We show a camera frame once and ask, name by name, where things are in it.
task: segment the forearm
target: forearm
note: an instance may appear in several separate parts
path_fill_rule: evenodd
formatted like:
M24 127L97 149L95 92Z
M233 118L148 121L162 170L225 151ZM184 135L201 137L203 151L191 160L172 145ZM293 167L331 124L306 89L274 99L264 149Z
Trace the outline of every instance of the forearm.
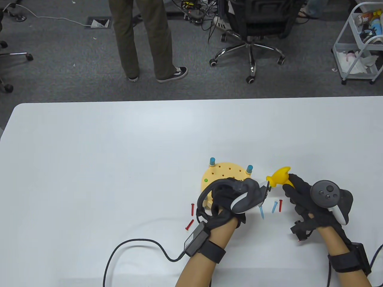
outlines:
M229 243L238 224L238 220L233 218L227 224L215 228L211 231L209 240L221 248L225 248ZM209 260L201 253L196 253L191 257L183 269L176 287L208 287L213 275L216 263Z
M350 252L346 244L332 227L319 227L318 232L323 237L327 250L331 256ZM371 287L367 276L362 270L338 273L342 287Z

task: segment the white shoe sole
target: white shoe sole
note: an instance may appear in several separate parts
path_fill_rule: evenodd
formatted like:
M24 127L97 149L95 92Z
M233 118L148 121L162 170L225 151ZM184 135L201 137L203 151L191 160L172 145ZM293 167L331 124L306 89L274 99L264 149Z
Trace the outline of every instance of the white shoe sole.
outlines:
M138 77L137 77L137 78L135 78L135 79L129 79L129 78L128 78L128 81L129 81L129 82L131 82L131 83L135 83L135 82L137 82L137 81L138 81Z
M186 72L182 76L179 76L179 77L176 77L176 78L169 78L169 79L166 79L166 80L157 80L157 82L159 82L159 83L166 83L166 82L170 82L170 81L180 80L183 77L185 77L188 74L188 72L189 72L189 70L188 70L188 68L186 68Z

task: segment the red plastic screw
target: red plastic screw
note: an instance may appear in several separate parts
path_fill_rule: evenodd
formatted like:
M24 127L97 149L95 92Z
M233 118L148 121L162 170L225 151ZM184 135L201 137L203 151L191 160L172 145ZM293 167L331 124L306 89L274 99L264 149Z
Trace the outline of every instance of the red plastic screw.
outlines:
M188 224L188 226L185 227L185 229L186 229L186 230L189 230L189 228L191 227L191 225L193 224L193 222L194 222L194 219L192 219L192 220L190 221L190 223Z

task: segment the black sneaker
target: black sneaker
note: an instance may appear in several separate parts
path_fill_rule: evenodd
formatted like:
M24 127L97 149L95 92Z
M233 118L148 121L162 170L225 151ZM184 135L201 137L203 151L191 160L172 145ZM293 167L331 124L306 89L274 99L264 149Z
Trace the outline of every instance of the black sneaker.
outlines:
M187 67L176 67L175 73L167 79L164 80L157 80L159 83L165 83L173 80L182 79L184 76L188 74L188 68Z
M138 76L135 77L135 78L129 78L129 77L128 77L128 80L129 80L129 82L135 83L135 82L138 81Z

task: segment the human hand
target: human hand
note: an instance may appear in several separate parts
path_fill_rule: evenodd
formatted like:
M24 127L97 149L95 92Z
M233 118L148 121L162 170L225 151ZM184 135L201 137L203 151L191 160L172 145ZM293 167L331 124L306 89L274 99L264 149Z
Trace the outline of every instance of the human hand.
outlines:
M241 223L246 223L246 216L244 213L235 214L231 211L232 202L239 196L232 187L227 185L222 185L214 188L211 192L211 197L213 198L213 204L211 206L211 214L217 216L218 214L225 214L225 217L235 217L238 219L237 228Z
M332 226L346 244L351 243L346 237L341 224L335 219L332 212L314 203L310 195L311 185L295 174L290 174L289 180L295 188L291 185L284 184L283 190L286 196L290 198L290 202L295 204L295 211L301 215L305 221L315 221L317 227Z

